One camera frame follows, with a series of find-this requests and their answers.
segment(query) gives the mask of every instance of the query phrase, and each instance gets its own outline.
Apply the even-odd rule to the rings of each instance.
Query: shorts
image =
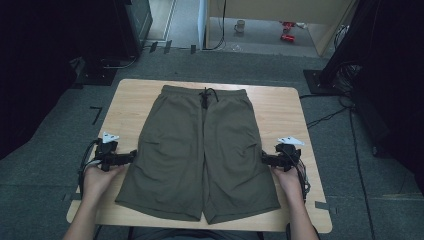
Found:
[[[280,208],[246,91],[164,86],[116,202],[209,224]]]

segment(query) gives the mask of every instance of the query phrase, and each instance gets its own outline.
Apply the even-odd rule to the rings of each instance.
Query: drawstring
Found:
[[[202,96],[202,107],[204,109],[208,109],[208,96],[211,95],[210,93],[208,93],[209,90],[212,90],[213,94],[215,95],[216,101],[219,102],[218,95],[216,94],[215,90],[213,88],[205,88],[203,92],[199,93],[199,95]]]

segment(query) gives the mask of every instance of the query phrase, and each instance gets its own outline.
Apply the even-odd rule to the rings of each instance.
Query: forearm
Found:
[[[290,208],[290,231],[291,239],[317,239],[318,236],[309,218],[302,198],[288,197]]]
[[[64,240],[91,240],[94,236],[94,227],[97,213],[97,204],[82,201],[71,223]]]

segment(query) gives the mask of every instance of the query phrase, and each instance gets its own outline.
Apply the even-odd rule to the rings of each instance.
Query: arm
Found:
[[[119,166],[109,172],[103,172],[95,166],[88,167],[85,172],[84,195],[81,204],[75,214],[64,240],[78,239],[91,240],[94,236],[94,222],[96,219],[97,205],[101,196],[109,187],[112,179],[122,171],[124,167]]]
[[[278,177],[281,188],[286,193],[287,203],[290,209],[290,229],[291,238],[297,239],[316,239],[318,236],[312,226],[311,219],[306,211],[302,197],[299,178],[295,168],[284,172],[282,169],[273,168],[273,173]]]

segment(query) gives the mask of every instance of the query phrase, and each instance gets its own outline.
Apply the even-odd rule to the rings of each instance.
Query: red object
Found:
[[[292,27],[296,25],[294,22],[283,22],[283,32],[288,33]]]
[[[281,40],[287,41],[287,42],[294,42],[294,36],[283,34],[281,35]]]

